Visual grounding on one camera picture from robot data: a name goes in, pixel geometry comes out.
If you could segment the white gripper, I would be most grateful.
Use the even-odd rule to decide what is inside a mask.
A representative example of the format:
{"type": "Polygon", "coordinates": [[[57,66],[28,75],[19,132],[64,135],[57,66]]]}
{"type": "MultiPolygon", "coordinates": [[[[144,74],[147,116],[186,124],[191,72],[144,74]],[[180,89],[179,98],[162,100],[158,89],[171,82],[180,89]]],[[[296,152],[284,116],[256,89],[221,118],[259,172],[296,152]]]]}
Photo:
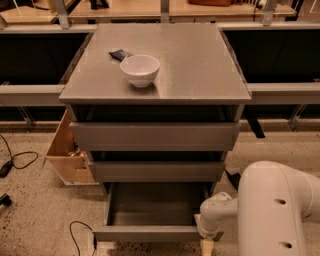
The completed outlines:
{"type": "Polygon", "coordinates": [[[220,232],[221,222],[237,216],[238,199],[220,192],[203,201],[200,213],[195,214],[197,231],[204,239],[200,241],[201,256],[212,256],[214,241],[220,232]]]}

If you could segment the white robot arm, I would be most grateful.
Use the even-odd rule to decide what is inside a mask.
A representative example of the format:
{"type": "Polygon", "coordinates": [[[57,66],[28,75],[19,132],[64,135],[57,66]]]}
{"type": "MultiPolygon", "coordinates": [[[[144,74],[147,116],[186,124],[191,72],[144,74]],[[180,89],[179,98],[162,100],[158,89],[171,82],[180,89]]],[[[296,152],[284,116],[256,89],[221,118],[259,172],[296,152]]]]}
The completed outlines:
{"type": "Polygon", "coordinates": [[[305,221],[320,221],[320,178],[259,161],[241,175],[238,196],[220,192],[195,215],[202,256],[212,256],[221,221],[235,217],[239,256],[307,256],[305,221]]]}

